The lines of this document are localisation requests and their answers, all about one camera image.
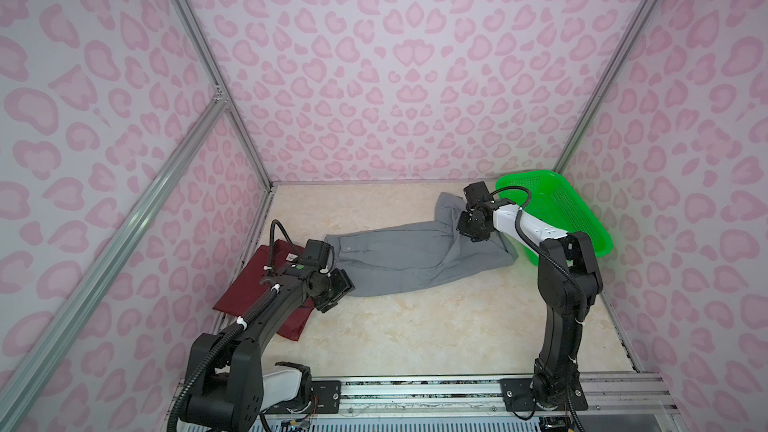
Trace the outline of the maroon long sleeve shirt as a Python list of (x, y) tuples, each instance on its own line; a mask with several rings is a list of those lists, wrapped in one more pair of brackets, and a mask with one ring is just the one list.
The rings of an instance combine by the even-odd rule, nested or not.
[[(266, 276), (264, 267), (268, 264), (268, 251), (267, 244), (256, 249), (245, 268), (213, 306), (215, 311), (235, 317), (243, 316), (267, 291), (269, 284), (264, 281)], [(308, 298), (288, 316), (277, 334), (298, 342), (313, 310), (314, 302)]]

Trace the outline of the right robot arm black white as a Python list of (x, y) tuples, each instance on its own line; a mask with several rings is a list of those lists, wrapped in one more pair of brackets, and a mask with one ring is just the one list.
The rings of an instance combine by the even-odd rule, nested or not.
[(488, 240), (494, 232), (506, 234), (537, 254), (537, 287), (547, 319), (534, 362), (532, 398), (544, 409), (571, 406), (584, 325), (603, 288), (591, 238), (550, 225), (506, 199), (468, 205), (458, 231), (474, 242)]

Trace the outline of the grey long sleeve shirt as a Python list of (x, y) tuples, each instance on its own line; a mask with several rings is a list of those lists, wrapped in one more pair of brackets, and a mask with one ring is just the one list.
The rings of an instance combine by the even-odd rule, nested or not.
[(495, 233), (473, 242), (457, 230), (465, 201), (441, 193), (427, 222), (328, 235), (336, 267), (344, 270), (356, 297), (414, 292), (514, 265), (518, 254)]

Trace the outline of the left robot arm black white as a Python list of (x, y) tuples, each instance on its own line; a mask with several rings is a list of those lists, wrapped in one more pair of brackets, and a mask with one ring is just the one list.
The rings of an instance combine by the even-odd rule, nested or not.
[(211, 431), (247, 431), (274, 406), (303, 416), (314, 412), (318, 401), (310, 367), (278, 362), (266, 370), (262, 356), (296, 310), (311, 303), (325, 313), (353, 291), (351, 279), (335, 267), (334, 259), (332, 245), (308, 241), (297, 258), (267, 270), (267, 290), (243, 315), (194, 341), (167, 430), (185, 422)]

